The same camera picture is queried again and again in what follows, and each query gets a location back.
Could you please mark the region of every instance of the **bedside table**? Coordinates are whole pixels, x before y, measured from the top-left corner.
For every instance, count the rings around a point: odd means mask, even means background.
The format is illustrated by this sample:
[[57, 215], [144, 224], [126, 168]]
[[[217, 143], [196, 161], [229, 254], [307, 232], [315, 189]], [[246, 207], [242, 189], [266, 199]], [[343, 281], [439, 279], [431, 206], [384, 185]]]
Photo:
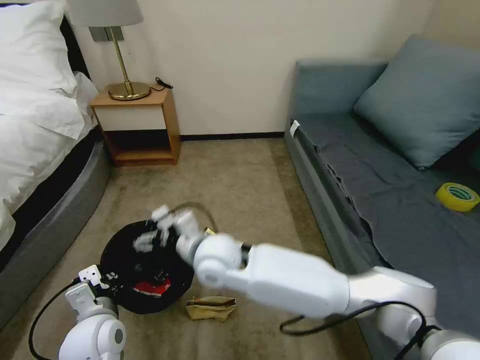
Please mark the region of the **bedside table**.
[[90, 107], [115, 166], [177, 164], [181, 142], [171, 90], [132, 101], [112, 100], [105, 90]]

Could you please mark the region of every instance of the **floor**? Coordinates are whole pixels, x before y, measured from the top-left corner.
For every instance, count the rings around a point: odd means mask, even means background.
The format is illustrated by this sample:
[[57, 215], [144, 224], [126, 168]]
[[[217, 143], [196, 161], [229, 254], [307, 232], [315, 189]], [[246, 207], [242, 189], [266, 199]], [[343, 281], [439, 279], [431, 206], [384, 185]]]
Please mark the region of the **floor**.
[[[0, 333], [3, 359], [30, 359], [30, 323], [41, 306], [79, 269], [100, 259], [110, 237], [124, 225], [147, 219], [162, 204], [199, 201], [223, 232], [256, 244], [270, 242], [329, 258], [282, 139], [192, 141], [182, 145], [177, 166], [115, 169], [103, 198], [77, 240]], [[200, 217], [202, 225], [207, 221]], [[193, 296], [236, 297], [227, 322], [189, 320], [185, 302]], [[279, 333], [289, 314], [266, 308], [231, 291], [189, 291], [168, 309], [150, 315], [120, 310], [127, 329], [125, 359], [369, 359], [352, 321], [308, 337]], [[75, 316], [59, 298], [44, 314], [35, 336], [37, 350], [55, 359]]]

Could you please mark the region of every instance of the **brass lamp base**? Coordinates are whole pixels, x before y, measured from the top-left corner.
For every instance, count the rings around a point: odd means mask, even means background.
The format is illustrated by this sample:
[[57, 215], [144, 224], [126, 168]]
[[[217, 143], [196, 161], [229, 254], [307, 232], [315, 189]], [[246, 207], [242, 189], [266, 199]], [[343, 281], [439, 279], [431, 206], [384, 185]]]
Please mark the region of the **brass lamp base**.
[[144, 98], [152, 92], [150, 86], [143, 82], [118, 83], [108, 85], [108, 95], [113, 100], [130, 101]]

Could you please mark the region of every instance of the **white bedsheet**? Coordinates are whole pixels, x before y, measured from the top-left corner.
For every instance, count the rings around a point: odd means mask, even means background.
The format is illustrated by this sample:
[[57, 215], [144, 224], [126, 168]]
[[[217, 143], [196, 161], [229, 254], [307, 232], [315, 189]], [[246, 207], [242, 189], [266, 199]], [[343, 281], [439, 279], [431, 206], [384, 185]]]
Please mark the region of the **white bedsheet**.
[[12, 214], [95, 125], [88, 104], [97, 90], [85, 75], [77, 73], [75, 78], [73, 97], [83, 118], [76, 139], [42, 126], [49, 120], [45, 114], [39, 114], [44, 117], [41, 121], [0, 114], [0, 250], [14, 231]]

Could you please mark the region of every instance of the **white wall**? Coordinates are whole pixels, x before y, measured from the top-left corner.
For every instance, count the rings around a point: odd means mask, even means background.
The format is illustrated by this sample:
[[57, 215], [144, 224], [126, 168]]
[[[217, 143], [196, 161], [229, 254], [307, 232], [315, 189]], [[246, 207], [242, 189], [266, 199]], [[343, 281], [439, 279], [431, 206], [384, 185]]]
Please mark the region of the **white wall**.
[[460, 46], [480, 48], [480, 1], [438, 0], [424, 35]]
[[[138, 0], [123, 28], [132, 81], [175, 87], [182, 134], [282, 131], [300, 58], [387, 58], [420, 33], [435, 0]], [[75, 29], [99, 88], [122, 81], [111, 43]]]

